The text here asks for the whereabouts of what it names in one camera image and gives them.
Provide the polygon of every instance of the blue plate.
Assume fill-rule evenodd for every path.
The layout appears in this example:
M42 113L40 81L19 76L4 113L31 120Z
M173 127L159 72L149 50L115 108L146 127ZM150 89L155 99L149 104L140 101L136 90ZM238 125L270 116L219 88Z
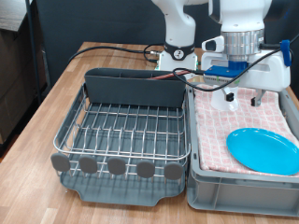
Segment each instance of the blue plate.
M263 129L238 129L226 139L232 155L250 169L274 174L299 172L298 147L285 137Z

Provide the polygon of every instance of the pink towel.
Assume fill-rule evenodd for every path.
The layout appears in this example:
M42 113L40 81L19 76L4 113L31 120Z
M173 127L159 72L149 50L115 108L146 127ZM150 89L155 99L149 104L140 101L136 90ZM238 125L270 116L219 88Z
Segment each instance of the pink towel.
M226 146L227 136L242 128L261 128L278 133L297 146L278 105L278 94L267 91L260 107L250 105L255 90L239 88L239 108L235 112L219 111L211 106L212 92L195 91L195 111L201 169L251 175L270 175L250 170L238 162Z

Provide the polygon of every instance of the wire rack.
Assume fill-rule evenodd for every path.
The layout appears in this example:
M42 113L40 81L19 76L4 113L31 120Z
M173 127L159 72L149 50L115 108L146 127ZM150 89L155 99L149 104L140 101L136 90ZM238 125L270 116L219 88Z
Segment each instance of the wire rack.
M190 149L187 149L185 139L184 106L90 104L84 94L74 113L70 125L63 125L54 139L58 151L69 158L70 176L82 172L78 161L84 155L96 159L98 178L103 175L114 177L107 168L109 158L123 159L125 180L130 175L137 175L139 161L153 162L155 172L151 181L154 177L164 177L164 167L169 162L181 166L187 162Z

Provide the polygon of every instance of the gray storage bin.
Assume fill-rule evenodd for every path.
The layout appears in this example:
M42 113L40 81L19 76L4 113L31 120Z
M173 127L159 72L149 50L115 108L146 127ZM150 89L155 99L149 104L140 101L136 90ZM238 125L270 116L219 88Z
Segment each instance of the gray storage bin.
M189 205L204 210L298 217L299 178L201 170L193 89L188 88L186 94L189 112L187 141L192 146L187 184ZM298 138L298 110L286 91L279 94L279 101L293 134Z

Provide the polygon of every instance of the gray wall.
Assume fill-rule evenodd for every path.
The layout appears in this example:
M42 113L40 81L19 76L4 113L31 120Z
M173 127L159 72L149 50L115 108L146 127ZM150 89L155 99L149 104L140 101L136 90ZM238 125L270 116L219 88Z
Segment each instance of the gray wall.
M84 41L122 44L164 42L164 16L150 0L37 0L45 49L53 85ZM299 33L299 1L292 0L287 15L266 24L268 43ZM196 47L220 34L220 26L207 15L207 5L186 7L196 20ZM292 67L292 88L299 96L299 41L292 46L298 57Z

